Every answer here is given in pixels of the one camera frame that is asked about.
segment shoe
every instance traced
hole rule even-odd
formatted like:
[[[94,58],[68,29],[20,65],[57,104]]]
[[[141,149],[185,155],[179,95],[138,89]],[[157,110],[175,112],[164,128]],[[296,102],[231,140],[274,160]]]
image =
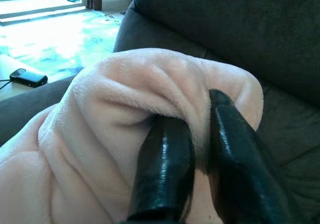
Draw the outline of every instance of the shoe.
[[[211,99],[208,176],[225,224],[305,224],[267,146],[219,90]]]

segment gray couch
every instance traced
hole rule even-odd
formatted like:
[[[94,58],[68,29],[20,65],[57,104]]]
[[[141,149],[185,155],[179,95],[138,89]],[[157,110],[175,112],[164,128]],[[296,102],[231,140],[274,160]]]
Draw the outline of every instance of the gray couch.
[[[254,74],[258,134],[311,223],[320,223],[320,0],[133,0],[115,52],[160,47]],[[0,144],[59,102],[72,77],[0,103]]]

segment phone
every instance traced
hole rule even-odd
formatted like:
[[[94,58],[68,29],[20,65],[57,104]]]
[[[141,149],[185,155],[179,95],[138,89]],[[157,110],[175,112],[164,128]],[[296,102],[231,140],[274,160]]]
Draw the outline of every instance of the phone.
[[[43,74],[27,71],[24,68],[19,68],[10,74],[10,81],[36,88],[46,84],[48,77]]]

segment pink fleece blanket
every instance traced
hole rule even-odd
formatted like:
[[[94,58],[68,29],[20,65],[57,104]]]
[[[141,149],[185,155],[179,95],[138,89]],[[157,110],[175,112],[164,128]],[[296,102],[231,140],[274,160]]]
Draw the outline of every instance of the pink fleece blanket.
[[[259,82],[232,65],[164,49],[115,53],[85,68],[60,103],[0,148],[1,224],[111,224],[126,218],[139,148],[152,113],[186,120],[206,156],[208,89],[224,91],[253,128]],[[222,223],[196,172],[189,224]]]

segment black phone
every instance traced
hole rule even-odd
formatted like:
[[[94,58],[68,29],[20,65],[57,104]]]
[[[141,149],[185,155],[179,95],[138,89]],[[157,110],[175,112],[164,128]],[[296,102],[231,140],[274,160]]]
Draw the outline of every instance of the black phone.
[[[27,71],[24,68],[19,68],[10,74],[10,81],[36,88],[46,84],[48,77],[43,74]]]

